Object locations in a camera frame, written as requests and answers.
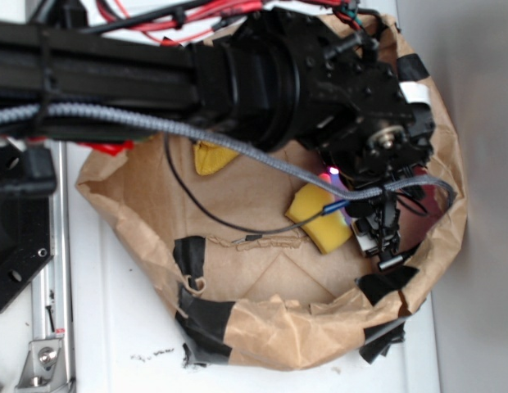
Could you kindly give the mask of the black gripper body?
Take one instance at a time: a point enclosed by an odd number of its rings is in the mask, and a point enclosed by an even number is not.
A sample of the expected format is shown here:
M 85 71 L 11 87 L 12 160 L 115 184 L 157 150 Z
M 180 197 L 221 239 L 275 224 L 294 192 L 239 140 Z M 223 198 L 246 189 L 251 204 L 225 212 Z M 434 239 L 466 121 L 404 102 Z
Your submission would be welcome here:
M 381 188 L 377 196 L 353 201 L 347 207 L 352 228 L 363 254 L 379 259 L 380 271 L 391 269 L 413 254 L 399 251 L 400 209 L 424 217 L 427 209 L 421 201 L 421 186 L 404 186 L 396 191 L 390 183 L 413 178 L 414 170 L 429 162 L 433 153 L 430 139 L 435 130 L 429 89 L 421 82 L 429 73 L 419 61 L 398 61 L 395 93 L 386 94 L 367 88 L 366 97 L 381 103 L 395 101 L 410 118 L 400 120 L 363 119 L 352 128 L 330 139 L 321 152 L 326 164 L 339 172 L 344 186 L 351 191 Z

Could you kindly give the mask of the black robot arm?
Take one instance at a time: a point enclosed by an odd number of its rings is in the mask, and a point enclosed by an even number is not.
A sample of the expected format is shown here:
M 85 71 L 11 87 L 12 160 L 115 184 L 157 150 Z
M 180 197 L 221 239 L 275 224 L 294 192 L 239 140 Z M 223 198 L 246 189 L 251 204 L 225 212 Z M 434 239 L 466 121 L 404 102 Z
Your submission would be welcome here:
M 0 22 L 0 137 L 122 145 L 162 131 L 258 160 L 299 142 L 338 169 L 360 248 L 384 270 L 406 260 L 397 196 L 422 197 L 413 170 L 435 126 L 424 87 L 380 60 L 387 28 L 371 19 L 339 36 L 276 8 L 186 47 Z

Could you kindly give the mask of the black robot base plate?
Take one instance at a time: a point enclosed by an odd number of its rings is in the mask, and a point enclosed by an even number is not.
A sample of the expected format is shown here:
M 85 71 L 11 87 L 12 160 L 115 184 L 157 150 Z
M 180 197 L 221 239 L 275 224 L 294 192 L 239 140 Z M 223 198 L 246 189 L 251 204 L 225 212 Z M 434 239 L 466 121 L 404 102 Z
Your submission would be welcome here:
M 0 313 L 50 260 L 50 196 L 57 189 L 46 147 L 0 147 Z

